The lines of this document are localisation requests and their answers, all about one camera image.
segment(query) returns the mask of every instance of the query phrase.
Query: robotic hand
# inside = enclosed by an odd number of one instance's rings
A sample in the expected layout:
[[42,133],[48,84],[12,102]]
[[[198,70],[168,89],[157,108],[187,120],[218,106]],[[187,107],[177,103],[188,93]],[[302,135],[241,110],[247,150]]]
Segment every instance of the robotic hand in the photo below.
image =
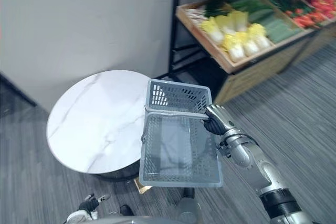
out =
[[301,210],[281,174],[268,160],[256,141],[230,121],[228,112],[219,105],[206,108],[209,116],[205,128],[222,135],[218,150],[231,158],[246,181],[261,199],[271,224],[312,224],[310,217]]

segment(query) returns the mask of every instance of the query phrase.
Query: gray carpet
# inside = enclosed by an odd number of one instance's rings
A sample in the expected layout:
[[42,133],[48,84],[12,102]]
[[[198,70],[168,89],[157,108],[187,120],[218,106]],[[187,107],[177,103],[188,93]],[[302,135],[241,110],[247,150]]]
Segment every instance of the gray carpet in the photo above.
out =
[[[336,214],[336,47],[227,103],[233,119],[258,140],[301,207],[320,223]],[[129,204],[137,215],[173,217],[179,188],[139,195],[133,182],[109,183],[58,163],[46,141],[47,113],[0,86],[0,223],[62,223],[83,197],[110,193],[105,216]],[[268,223],[259,199],[231,163],[225,186],[197,189],[205,223]]]

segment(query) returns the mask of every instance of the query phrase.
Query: marble tabletop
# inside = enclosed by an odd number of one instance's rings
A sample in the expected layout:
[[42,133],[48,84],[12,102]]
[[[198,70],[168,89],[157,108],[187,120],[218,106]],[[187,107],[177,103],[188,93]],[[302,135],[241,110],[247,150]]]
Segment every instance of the marble tabletop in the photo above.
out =
[[47,139],[65,166],[101,174],[140,158],[149,78],[114,70],[89,76],[66,91],[50,113]]

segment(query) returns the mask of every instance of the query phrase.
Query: produce shelf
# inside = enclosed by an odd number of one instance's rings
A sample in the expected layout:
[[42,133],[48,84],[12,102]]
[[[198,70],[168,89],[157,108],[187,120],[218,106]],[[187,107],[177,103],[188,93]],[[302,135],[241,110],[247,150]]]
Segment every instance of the produce shelf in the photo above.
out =
[[[302,1],[304,7],[314,8],[305,0],[297,1]],[[286,10],[275,5],[274,2],[270,0],[258,0],[258,2],[260,5],[256,4],[257,7],[264,6],[259,11],[254,9],[253,4],[247,3],[244,6],[239,0],[206,0],[185,5],[179,5],[179,0],[173,0],[169,70],[157,79],[169,77],[175,81],[182,81],[184,75],[180,73],[188,72],[198,84],[210,87],[216,104],[223,104],[304,60],[336,36],[336,17],[323,21],[318,29],[312,29],[312,26],[307,24],[301,27],[303,24],[300,19],[295,19],[296,24],[292,19],[293,16],[290,17],[288,12],[285,14]],[[266,36],[270,39],[270,47],[249,57],[240,60],[235,58],[235,61],[232,61],[226,51],[229,47],[226,44],[223,45],[221,37],[215,37],[209,29],[216,27],[217,24],[219,25],[217,31],[221,29],[227,32],[227,18],[221,18],[222,21],[219,18],[209,20],[211,22],[200,26],[208,16],[227,16],[228,12],[234,9],[241,12],[250,11],[248,22],[259,23],[265,27],[268,32]],[[265,21],[266,14],[274,14],[280,22],[270,25],[269,19]],[[313,16],[311,18],[314,22],[318,22]],[[176,47],[176,31],[179,23],[194,39],[192,44]],[[293,30],[292,36],[283,34],[287,28]],[[234,35],[240,41],[241,38],[238,37],[240,34]]]
[[284,20],[287,24],[289,24],[293,29],[300,29],[300,32],[295,34],[294,36],[291,36],[290,38],[287,38],[277,44],[271,44],[269,48],[266,48],[257,54],[254,54],[250,57],[246,57],[245,59],[239,61],[239,62],[233,62],[228,53],[225,52],[222,48],[220,48],[218,45],[216,45],[208,36],[208,34],[204,31],[202,31],[199,27],[199,23],[192,19],[188,15],[189,9],[198,9],[201,6],[204,6],[208,1],[206,0],[198,3],[191,3],[191,4],[185,4],[178,6],[176,9],[176,16],[180,20],[180,22],[186,27],[186,29],[189,30],[189,32],[197,39],[197,41],[203,46],[203,48],[217,61],[217,63],[225,70],[226,73],[233,73],[236,72],[239,69],[242,69],[244,66],[248,65],[249,63],[262,58],[264,55],[281,48],[285,46],[286,44],[298,40],[302,37],[305,37],[307,34],[313,32],[312,29],[301,29],[298,25],[296,25],[290,18],[288,18],[284,13],[282,13],[280,10],[275,8],[274,6],[271,6],[271,8],[275,11],[276,17]]

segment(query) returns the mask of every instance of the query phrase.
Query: wooden display crate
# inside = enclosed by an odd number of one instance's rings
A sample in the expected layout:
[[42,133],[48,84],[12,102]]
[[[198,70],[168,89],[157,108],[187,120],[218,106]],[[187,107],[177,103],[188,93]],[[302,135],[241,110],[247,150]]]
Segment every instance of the wooden display crate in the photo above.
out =
[[310,38],[305,38],[237,74],[229,75],[216,96],[215,103],[224,104],[280,72],[288,65],[308,39]]
[[[270,53],[271,51],[282,47],[286,45],[287,43],[297,40],[298,38],[301,38],[303,36],[306,36],[307,33],[312,32],[311,30],[303,30],[301,33],[298,33],[286,40],[281,41],[280,43],[277,43],[276,45],[273,44],[271,47],[260,51],[259,53],[246,57],[245,59],[239,61],[239,62],[233,62],[231,61],[229,55],[227,52],[222,50],[219,46],[217,46],[209,37],[208,35],[203,32],[198,25],[188,17],[186,10],[187,9],[197,9],[200,6],[204,5],[207,1],[202,1],[198,3],[193,4],[185,4],[178,6],[176,9],[176,16],[178,19],[182,22],[182,24],[190,31],[190,33],[198,40],[198,42],[207,50],[207,52],[217,61],[217,63],[225,70],[226,73],[232,73],[235,72],[241,68],[243,68],[245,65],[249,64],[251,61],[254,61],[260,57],[262,57],[265,54]],[[276,9],[275,7],[274,11],[276,13],[276,16],[285,20],[288,22],[292,27],[298,27],[290,18],[287,17],[284,13]]]
[[294,61],[294,64],[297,64],[305,60],[308,56],[312,55],[320,48],[329,44],[332,40],[336,38],[336,25],[332,25],[324,28],[320,34],[306,47],[300,56]]
[[[336,36],[336,25],[331,24],[335,22],[336,19],[328,19],[322,23],[323,27],[321,28],[321,31],[314,37],[312,42],[311,35],[313,34],[311,33],[313,33],[314,30],[301,28],[302,32],[285,39],[280,43],[273,44],[271,47],[258,54],[246,57],[246,59],[239,62],[232,62],[229,55],[215,45],[208,35],[198,27],[197,23],[193,22],[187,15],[187,9],[197,9],[206,4],[207,1],[178,6],[176,9],[176,16],[227,73],[225,81],[223,80],[224,84],[215,98],[216,104],[223,104],[281,72],[289,65],[304,60],[316,50],[329,43],[333,37]],[[262,1],[273,8],[273,11],[278,18],[285,20],[287,23],[291,24],[292,27],[299,27],[290,17],[280,11],[269,0]],[[312,7],[305,0],[300,1]]]

